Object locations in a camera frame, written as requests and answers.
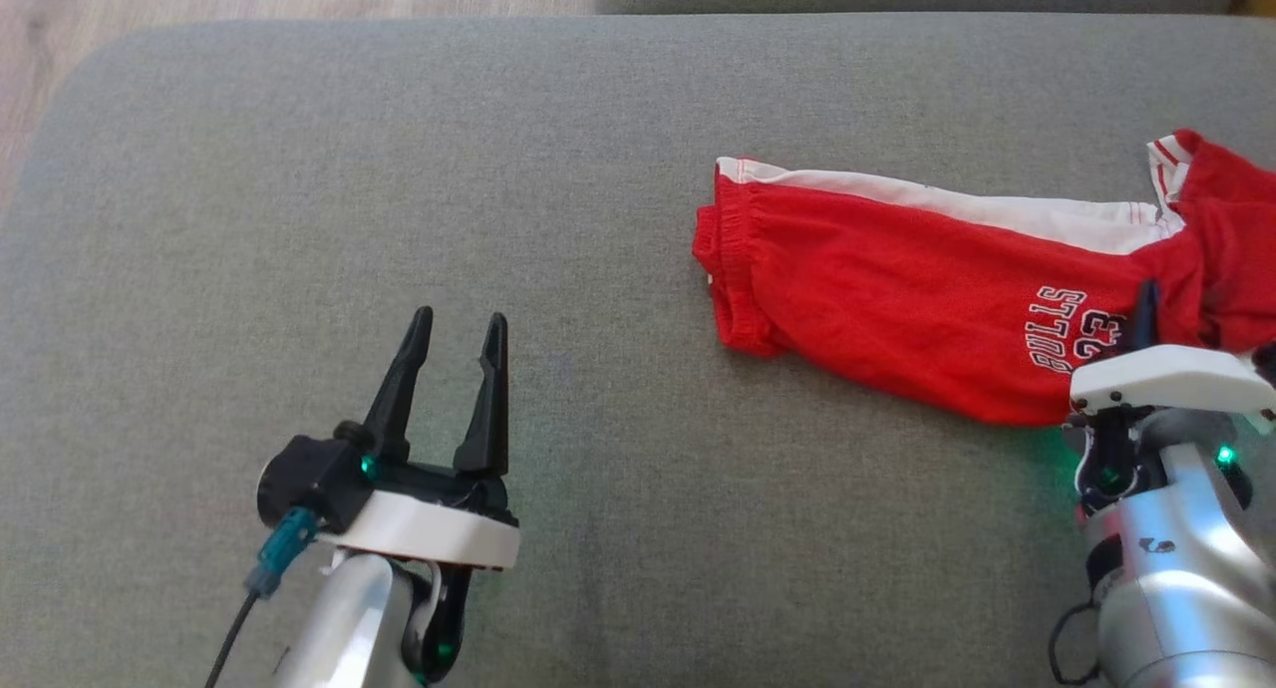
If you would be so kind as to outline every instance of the red fabric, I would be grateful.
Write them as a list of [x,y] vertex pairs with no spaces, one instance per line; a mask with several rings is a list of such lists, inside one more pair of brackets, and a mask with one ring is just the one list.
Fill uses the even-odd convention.
[[1162,342],[1252,348],[1276,337],[1276,175],[1178,139],[1194,152],[1175,203],[1188,226],[1131,255],[717,175],[693,254],[720,338],[1012,425],[1065,417],[1071,370],[1115,342],[1147,278],[1161,287]]

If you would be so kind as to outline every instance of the red shorts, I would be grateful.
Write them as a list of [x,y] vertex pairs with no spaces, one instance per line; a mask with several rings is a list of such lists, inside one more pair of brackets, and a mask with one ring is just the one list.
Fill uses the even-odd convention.
[[1016,425],[1067,416],[1072,370],[1116,341],[1143,280],[1162,342],[1276,338],[1276,175],[1192,130],[1148,153],[1159,207],[725,157],[693,246],[720,337]]

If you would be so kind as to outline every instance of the green led light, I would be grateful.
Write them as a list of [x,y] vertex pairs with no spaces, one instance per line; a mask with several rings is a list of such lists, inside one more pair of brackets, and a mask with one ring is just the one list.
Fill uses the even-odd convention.
[[364,460],[359,462],[359,468],[364,471],[364,476],[369,479],[376,479],[376,475],[380,474],[380,467],[376,466],[376,457],[364,457]]

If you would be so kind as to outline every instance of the white plastic part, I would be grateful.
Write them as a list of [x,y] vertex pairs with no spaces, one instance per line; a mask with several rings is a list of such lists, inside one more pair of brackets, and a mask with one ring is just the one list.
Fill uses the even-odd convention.
[[480,568],[513,568],[521,542],[513,526],[390,491],[373,491],[345,534],[318,539],[385,557]]
[[1261,419],[1265,410],[1276,411],[1276,388],[1243,357],[1161,343],[1079,366],[1072,373],[1072,401],[1085,402],[1083,414],[1128,403]]

